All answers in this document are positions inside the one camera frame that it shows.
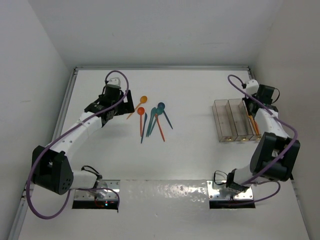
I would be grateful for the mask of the orange fork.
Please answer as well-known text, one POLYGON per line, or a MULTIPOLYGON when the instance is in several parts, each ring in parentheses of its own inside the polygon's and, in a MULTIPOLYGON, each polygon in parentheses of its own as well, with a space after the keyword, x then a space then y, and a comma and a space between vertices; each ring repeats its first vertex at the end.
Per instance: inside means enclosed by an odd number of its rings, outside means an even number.
POLYGON ((251 122, 251 124, 253 126, 255 134, 259 138, 261 135, 260 135, 260 131, 259 131, 259 128, 258 128, 258 125, 257 125, 256 121, 254 120, 254 118, 251 115, 249 115, 248 118, 249 118, 249 120, 250 120, 250 122, 251 122))

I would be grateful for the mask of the teal spoon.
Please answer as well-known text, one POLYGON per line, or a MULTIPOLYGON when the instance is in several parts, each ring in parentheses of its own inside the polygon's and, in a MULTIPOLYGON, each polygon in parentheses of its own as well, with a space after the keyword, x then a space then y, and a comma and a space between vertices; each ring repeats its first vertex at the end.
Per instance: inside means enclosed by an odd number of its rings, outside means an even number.
POLYGON ((150 124, 150 128, 148 130, 148 137, 152 134, 152 131, 155 127, 155 124, 156 124, 156 115, 161 115, 162 113, 164 112, 164 108, 161 107, 161 106, 158 106, 157 108, 155 108, 155 110, 153 111, 153 114, 152 114, 152 118, 151 118, 151 124, 150 124))

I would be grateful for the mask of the dark blue spoon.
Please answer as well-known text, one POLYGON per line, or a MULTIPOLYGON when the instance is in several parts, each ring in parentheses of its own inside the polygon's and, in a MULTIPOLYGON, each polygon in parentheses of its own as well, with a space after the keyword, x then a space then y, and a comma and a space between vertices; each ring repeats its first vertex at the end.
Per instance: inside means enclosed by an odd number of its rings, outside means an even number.
POLYGON ((160 109, 162 109, 162 112, 163 112, 163 114, 164 114, 164 116, 165 116, 165 118, 166 118, 166 120, 167 120, 170 128, 173 130, 172 123, 171 123, 171 121, 170 121, 170 119, 169 119, 169 117, 168 117, 168 115, 167 115, 167 113, 166 113, 166 111, 165 111, 166 105, 165 105, 163 102, 159 102, 157 106, 158 106, 160 109))

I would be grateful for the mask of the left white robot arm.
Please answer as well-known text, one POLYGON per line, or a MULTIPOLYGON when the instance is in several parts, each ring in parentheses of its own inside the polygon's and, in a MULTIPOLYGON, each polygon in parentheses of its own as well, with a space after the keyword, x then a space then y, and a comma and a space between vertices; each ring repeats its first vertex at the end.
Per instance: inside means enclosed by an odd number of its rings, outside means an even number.
POLYGON ((83 167, 73 170, 71 161, 74 154, 90 135, 103 128, 113 117, 133 112, 131 92, 123 92, 115 85, 106 85, 104 92, 84 109, 66 136, 50 143, 49 149, 39 145, 33 150, 32 166, 35 170, 31 182, 59 195, 68 190, 94 188, 102 176, 83 167))

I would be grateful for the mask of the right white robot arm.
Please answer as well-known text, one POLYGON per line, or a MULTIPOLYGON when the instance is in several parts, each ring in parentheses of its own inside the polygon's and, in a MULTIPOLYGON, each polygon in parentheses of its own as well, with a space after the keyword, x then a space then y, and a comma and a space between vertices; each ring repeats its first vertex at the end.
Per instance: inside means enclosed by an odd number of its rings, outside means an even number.
POLYGON ((242 85, 246 92, 243 98, 247 115, 257 125, 261 139, 249 165, 235 168, 228 175, 225 187, 235 193, 245 192, 252 184, 262 180, 287 181, 292 170, 300 142, 292 139, 277 121, 279 110, 273 105, 275 87, 250 80, 242 85))

